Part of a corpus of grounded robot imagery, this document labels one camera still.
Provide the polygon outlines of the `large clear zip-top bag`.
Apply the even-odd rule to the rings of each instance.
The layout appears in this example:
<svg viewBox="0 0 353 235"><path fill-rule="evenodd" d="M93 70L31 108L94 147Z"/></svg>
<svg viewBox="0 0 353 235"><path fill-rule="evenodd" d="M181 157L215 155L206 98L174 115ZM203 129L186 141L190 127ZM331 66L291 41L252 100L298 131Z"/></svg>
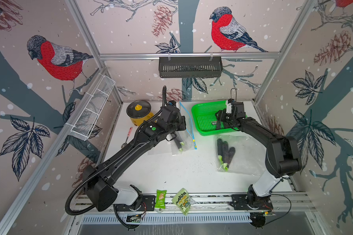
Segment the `large clear zip-top bag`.
<svg viewBox="0 0 353 235"><path fill-rule="evenodd" d="M194 136L194 128L193 128L193 120L190 112L186 109L186 107L179 101L177 103L177 107L180 109L180 113L182 116L185 116L185 121L186 121L186 130L185 131L177 131L175 133L178 133L180 137L184 141L184 148L183 152L179 152L177 150L177 147L174 143L174 140L171 142L171 148L172 148L172 155L181 155L187 151L192 151L192 150L197 150L197 145L195 141L195 136Z"/></svg>

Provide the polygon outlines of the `small clear zip-top bag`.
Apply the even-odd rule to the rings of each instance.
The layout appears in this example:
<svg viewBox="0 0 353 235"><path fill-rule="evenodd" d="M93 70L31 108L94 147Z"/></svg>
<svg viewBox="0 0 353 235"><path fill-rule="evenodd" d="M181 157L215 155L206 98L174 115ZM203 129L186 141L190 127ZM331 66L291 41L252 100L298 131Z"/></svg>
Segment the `small clear zip-top bag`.
<svg viewBox="0 0 353 235"><path fill-rule="evenodd" d="M221 138L228 142L229 147L235 147L236 153L229 166L228 171L220 170L220 164L217 156L217 139ZM220 172L244 174L250 176L260 176L266 169L265 167L265 147L250 136L216 135L216 164Z"/></svg>

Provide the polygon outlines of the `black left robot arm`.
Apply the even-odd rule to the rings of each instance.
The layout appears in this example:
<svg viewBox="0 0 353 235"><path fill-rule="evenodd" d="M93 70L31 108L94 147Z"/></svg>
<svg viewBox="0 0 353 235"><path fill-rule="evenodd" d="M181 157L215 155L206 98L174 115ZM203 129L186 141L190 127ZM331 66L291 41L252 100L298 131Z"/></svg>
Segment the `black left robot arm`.
<svg viewBox="0 0 353 235"><path fill-rule="evenodd" d="M82 182L75 187L66 200L66 214L77 216L92 209L100 212L112 206L118 217L118 205L129 206L131 211L147 210L147 205L143 202L143 194L136 186L120 187L116 182L139 157L163 140L169 142L175 140L177 132L186 129L185 117L181 115L175 101L167 101L166 95L167 87L164 86L160 110L137 128L134 138L125 147L98 166L88 166L84 169ZM73 210L71 209L72 199L80 191L88 196L92 205L82 210Z"/></svg>

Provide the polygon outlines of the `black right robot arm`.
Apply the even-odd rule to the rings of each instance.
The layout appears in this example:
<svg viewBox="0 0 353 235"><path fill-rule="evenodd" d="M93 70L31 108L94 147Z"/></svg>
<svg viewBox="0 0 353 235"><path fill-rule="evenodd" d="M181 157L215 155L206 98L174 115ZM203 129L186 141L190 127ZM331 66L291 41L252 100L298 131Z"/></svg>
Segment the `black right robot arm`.
<svg viewBox="0 0 353 235"><path fill-rule="evenodd" d="M256 183L249 186L246 201L253 210L270 205L273 188L302 169L297 140L277 134L259 124L254 118L247 117L243 102L233 99L226 101L226 108L216 112L215 116L217 130L220 130L223 124L226 129L250 135L266 147L266 170Z"/></svg>

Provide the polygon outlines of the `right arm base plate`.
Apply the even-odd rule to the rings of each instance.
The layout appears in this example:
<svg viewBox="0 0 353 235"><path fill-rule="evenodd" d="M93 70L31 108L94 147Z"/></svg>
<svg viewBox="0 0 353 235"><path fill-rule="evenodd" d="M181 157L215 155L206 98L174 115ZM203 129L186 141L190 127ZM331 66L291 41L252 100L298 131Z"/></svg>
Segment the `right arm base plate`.
<svg viewBox="0 0 353 235"><path fill-rule="evenodd" d="M232 206L236 211L273 210L273 205L271 203L270 196L259 197L253 193L232 194L231 202L229 202L229 205Z"/></svg>

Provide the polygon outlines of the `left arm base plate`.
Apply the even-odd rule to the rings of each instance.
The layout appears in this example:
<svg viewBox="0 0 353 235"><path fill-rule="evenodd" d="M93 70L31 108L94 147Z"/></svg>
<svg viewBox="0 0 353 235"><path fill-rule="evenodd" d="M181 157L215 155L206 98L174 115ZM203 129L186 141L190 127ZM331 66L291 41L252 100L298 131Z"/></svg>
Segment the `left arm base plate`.
<svg viewBox="0 0 353 235"><path fill-rule="evenodd" d="M155 205L155 195L141 195L131 205L114 204L114 208L118 212L151 212L155 210Z"/></svg>

